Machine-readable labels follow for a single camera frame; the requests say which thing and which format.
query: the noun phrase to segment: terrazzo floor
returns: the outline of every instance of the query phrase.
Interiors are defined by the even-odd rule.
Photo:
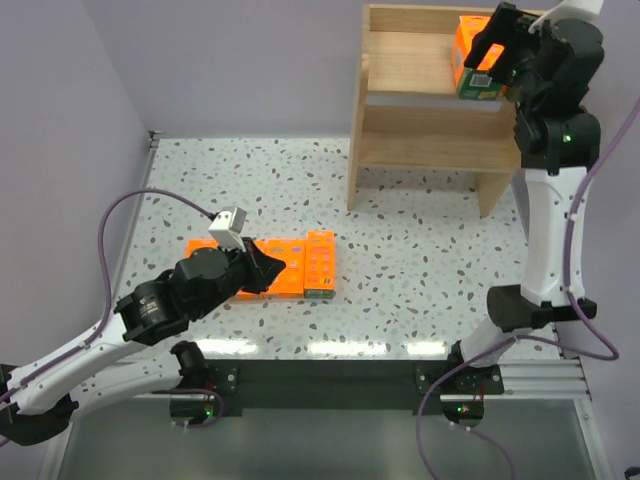
[[[181,339],[227,358],[441,359],[484,318],[490,286],[519,283],[526,243],[510,190],[480,219],[470,174],[362,169],[348,212],[348,151],[346,138],[161,140],[150,187],[213,211],[245,209],[246,236],[328,229],[337,240],[333,300],[230,301]],[[118,294],[172,268],[208,225],[171,199],[146,197]],[[555,338],[549,327],[539,333]],[[524,342],[504,361],[557,358],[554,347]]]

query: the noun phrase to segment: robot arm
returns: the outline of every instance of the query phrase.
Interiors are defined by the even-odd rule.
[[[9,406],[0,411],[0,435],[31,445],[60,433],[72,417],[106,403],[185,381],[202,388],[206,367],[196,344],[180,343],[171,354],[102,370],[186,331],[190,322],[203,318],[239,290],[261,293],[268,289],[285,264],[264,255],[251,239],[240,237],[245,216],[238,208],[220,212],[209,227],[219,247],[197,250],[174,269],[139,285],[117,302],[114,315],[95,341],[84,340],[98,324],[37,362],[19,368],[2,365],[0,394],[13,393]],[[74,349],[78,352],[69,355]],[[36,369],[61,355],[67,358],[31,379]]]
[[[568,212],[599,155],[600,125],[580,102],[604,58],[602,34],[588,23],[601,6],[601,1],[565,1],[538,18],[501,3],[473,41],[465,62],[471,68],[494,43],[505,47],[488,75],[507,87],[505,95],[516,106],[514,134],[529,192],[530,223],[522,284],[489,290],[488,317],[455,347],[462,360],[551,322],[577,320],[568,289],[588,318],[596,314],[596,304],[584,298],[581,277],[586,194],[578,212]],[[593,15],[585,17],[587,10]],[[567,222],[573,222],[574,236],[571,251],[563,252]],[[567,257],[569,285],[563,280]],[[473,366],[495,365],[511,345]]]

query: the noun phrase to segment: wooden shelf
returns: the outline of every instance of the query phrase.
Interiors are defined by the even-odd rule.
[[[453,34],[371,32],[369,94],[455,97]]]
[[[365,106],[358,164],[513,173],[520,155],[493,112]]]
[[[358,167],[476,172],[485,217],[520,167],[515,111],[367,105],[368,95],[457,98],[451,51],[460,15],[493,9],[365,5],[353,110],[347,208],[355,206]]]

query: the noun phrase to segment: orange box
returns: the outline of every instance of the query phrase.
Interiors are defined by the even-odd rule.
[[[256,244],[256,247],[258,247],[258,249],[262,252],[262,253],[266,253],[265,251],[265,245],[266,245],[266,240],[254,240],[253,243]],[[242,290],[240,290],[237,295],[235,297],[236,300],[254,300],[256,298],[264,298],[264,293],[260,293],[260,294],[255,294],[255,293],[247,293],[247,292],[243,292]]]
[[[277,258],[287,264],[266,293],[255,295],[240,291],[234,297],[236,300],[252,300],[260,298],[295,298],[304,295],[304,258],[306,240],[272,238],[269,240],[254,240],[256,247],[262,253]],[[186,256],[189,257],[199,248],[216,248],[218,242],[213,238],[191,239],[187,243]]]
[[[302,239],[267,240],[264,253],[287,264],[287,268],[271,284],[267,297],[292,298],[304,295],[305,247],[306,241]]]
[[[305,298],[331,299],[335,296],[336,242],[333,232],[312,230],[307,234]]]
[[[495,100],[502,85],[492,81],[486,72],[502,54],[504,47],[494,44],[477,69],[466,68],[464,61],[471,51],[473,37],[484,30],[491,17],[462,15],[451,52],[453,76],[458,97],[470,100]]]

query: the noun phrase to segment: shelf leg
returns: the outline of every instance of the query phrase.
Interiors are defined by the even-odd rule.
[[[363,55],[359,62],[359,75],[356,78],[356,95],[351,124],[351,146],[349,153],[349,179],[347,186],[347,210],[353,210],[356,201],[356,183],[358,180],[358,160],[360,158],[360,139],[364,122],[364,106],[367,103],[369,85],[369,56]]]
[[[476,173],[476,191],[478,192],[478,203],[480,205],[480,216],[488,217],[496,206],[500,197],[511,184],[512,173]]]

